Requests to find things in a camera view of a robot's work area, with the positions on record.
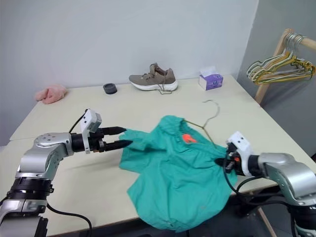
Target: gray wall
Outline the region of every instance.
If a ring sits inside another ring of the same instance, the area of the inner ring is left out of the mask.
[[[238,75],[258,0],[0,0],[0,145],[52,83],[124,83],[158,62],[179,79]]]
[[[282,32],[316,40],[315,0],[259,0],[238,82],[254,97],[257,86],[245,75],[249,65],[271,56]],[[316,64],[316,51],[300,46],[299,56]],[[309,82],[276,83],[262,103],[269,115],[311,156],[316,153],[316,77]]]

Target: brown sneaker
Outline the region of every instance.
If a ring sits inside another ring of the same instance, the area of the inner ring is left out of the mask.
[[[157,63],[150,65],[150,72],[143,75],[130,75],[130,83],[140,90],[173,91],[178,87],[173,70],[164,71]]]

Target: floor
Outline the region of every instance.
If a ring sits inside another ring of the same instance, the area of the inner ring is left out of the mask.
[[[257,212],[239,218],[236,216],[237,206],[228,206],[220,214],[205,221],[189,231],[190,237],[270,237],[267,227]],[[273,204],[264,206],[263,210],[278,237],[292,237],[290,217],[285,207]],[[187,237],[185,232],[155,229],[141,220],[130,223],[97,228],[93,237]],[[73,233],[62,237],[86,237],[84,233]]]

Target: tabletop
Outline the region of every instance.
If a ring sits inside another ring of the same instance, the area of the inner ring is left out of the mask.
[[[100,113],[101,127],[122,126],[151,131],[164,115],[176,115],[204,124],[215,115],[217,106],[203,102],[213,100],[219,105],[220,112],[210,120],[206,129],[215,143],[224,146],[226,139],[238,130],[251,143],[255,153],[289,153],[316,172],[316,164],[232,76],[224,76],[223,86],[209,91],[198,85],[198,79],[181,80],[179,88],[166,95],[158,91],[140,91],[129,84],[117,87],[118,92],[113,95],[107,95],[101,86],[95,86],[70,89],[64,99],[54,104],[38,102],[0,153],[0,197],[10,189],[19,161],[32,146],[33,138],[46,132],[67,132],[86,108]],[[105,138],[106,141],[116,139],[118,136]],[[137,213],[126,190],[138,175],[119,169],[121,152],[77,153],[65,158],[53,181],[55,191],[47,198],[51,206],[85,215],[94,227],[136,218]],[[239,176],[238,182],[244,179]],[[245,184],[241,191],[272,185],[275,185],[273,181],[259,179]],[[48,235],[87,228],[87,224],[76,217],[56,217],[50,211],[43,216],[49,218]]]

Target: pink plush toy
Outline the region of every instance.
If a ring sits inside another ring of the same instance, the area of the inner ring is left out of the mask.
[[[35,94],[35,99],[37,101],[42,100],[44,104],[54,103],[62,98],[64,98],[67,93],[67,89],[59,84],[50,85],[48,88],[39,91]]]

